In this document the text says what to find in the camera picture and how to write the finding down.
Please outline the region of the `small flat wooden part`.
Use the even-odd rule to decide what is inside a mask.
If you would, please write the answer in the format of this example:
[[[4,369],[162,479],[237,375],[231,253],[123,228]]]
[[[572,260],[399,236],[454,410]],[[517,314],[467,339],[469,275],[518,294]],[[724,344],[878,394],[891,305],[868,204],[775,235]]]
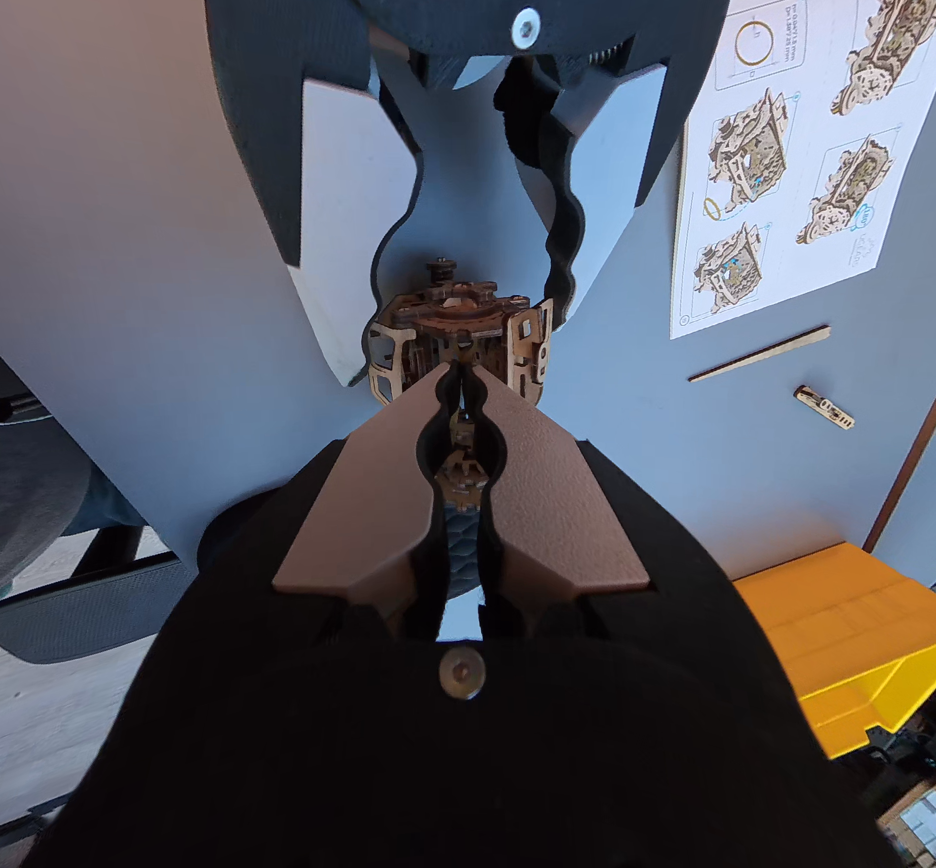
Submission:
[[[849,430],[855,427],[856,421],[840,407],[836,406],[827,397],[818,394],[811,387],[801,385],[794,391],[797,400],[808,406],[814,412],[835,424],[838,428]]]

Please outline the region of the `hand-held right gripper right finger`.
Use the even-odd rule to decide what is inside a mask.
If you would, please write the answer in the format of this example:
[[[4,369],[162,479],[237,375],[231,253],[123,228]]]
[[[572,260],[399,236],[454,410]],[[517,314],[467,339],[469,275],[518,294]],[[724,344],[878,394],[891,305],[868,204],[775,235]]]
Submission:
[[[465,404],[487,473],[479,567],[487,605],[530,635],[582,596],[650,589],[648,571],[567,429],[481,367]]]

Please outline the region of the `printed instruction sheet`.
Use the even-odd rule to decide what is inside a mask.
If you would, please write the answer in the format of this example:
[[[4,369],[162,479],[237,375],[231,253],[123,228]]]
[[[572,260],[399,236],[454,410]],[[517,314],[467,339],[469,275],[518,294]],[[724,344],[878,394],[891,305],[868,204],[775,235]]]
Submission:
[[[670,337],[872,270],[935,89],[935,0],[731,0],[685,125]]]

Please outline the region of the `yellow plastic box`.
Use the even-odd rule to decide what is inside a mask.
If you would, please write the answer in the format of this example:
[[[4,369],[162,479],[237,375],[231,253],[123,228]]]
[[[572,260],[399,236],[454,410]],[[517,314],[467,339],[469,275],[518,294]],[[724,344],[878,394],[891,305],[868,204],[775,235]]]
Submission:
[[[734,584],[825,754],[898,731],[935,687],[935,593],[841,543]]]

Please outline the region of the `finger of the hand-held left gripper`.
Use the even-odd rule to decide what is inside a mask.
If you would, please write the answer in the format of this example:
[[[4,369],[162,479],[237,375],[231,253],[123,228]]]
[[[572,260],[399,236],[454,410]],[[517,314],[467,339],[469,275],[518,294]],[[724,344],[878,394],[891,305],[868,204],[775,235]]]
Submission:
[[[613,77],[590,66],[560,89],[515,58],[494,94],[521,183],[546,228],[552,329],[576,312],[637,207],[664,65]]]
[[[422,152],[380,75],[364,90],[302,86],[299,299],[344,387],[367,365],[362,346],[381,299],[374,266],[408,218]]]

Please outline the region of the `black mesh office chair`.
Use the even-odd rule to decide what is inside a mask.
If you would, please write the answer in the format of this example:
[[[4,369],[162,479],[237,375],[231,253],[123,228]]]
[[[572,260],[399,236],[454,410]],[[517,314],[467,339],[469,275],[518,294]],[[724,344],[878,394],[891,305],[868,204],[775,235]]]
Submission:
[[[2,649],[51,665],[156,634],[195,575],[173,552],[136,558],[142,532],[101,529],[68,579],[3,599]]]

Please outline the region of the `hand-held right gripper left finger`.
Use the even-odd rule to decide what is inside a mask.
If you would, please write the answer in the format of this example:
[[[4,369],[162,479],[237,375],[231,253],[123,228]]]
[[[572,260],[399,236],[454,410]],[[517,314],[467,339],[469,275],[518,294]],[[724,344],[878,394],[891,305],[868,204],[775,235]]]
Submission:
[[[345,440],[273,579],[278,593],[369,606],[401,636],[436,636],[449,540],[436,481],[452,451],[461,371],[446,362]]]

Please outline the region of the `cardboard box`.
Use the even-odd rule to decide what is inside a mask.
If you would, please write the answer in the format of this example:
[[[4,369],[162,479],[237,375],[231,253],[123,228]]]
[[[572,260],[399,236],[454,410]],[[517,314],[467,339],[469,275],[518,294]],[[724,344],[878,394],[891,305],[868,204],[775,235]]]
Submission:
[[[903,866],[935,866],[935,782],[921,781],[877,819]]]

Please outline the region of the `small wooden gear piece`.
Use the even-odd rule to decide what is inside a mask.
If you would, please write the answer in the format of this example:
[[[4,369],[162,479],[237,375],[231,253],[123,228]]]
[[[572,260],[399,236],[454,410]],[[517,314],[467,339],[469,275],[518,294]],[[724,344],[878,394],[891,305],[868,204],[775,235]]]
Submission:
[[[476,457],[475,423],[465,407],[463,392],[450,418],[451,452],[436,473],[446,504],[460,513],[480,511],[487,472]]]

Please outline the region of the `wooden model assembly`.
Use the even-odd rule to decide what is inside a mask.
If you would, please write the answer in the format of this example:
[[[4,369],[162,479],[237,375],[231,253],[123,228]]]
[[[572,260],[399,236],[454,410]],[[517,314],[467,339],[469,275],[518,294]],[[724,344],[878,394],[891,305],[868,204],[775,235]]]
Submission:
[[[388,405],[440,364],[488,370],[538,405],[546,381],[554,301],[501,297],[494,281],[457,281],[454,260],[427,264],[425,289],[396,296],[369,325],[368,380]]]

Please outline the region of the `thin wooden stick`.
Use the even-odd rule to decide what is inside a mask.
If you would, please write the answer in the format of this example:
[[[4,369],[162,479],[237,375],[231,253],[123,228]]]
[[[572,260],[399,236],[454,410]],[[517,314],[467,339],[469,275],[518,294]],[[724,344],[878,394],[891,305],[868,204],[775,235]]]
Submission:
[[[800,349],[802,347],[808,347],[820,343],[827,339],[831,333],[832,327],[830,325],[825,324],[818,326],[800,335],[792,336],[768,347],[756,350],[755,352],[751,352],[739,358],[732,359],[714,366],[701,373],[691,375],[687,378],[687,381],[690,384],[696,384],[713,377],[753,365],[760,361],[779,357],[782,354]]]

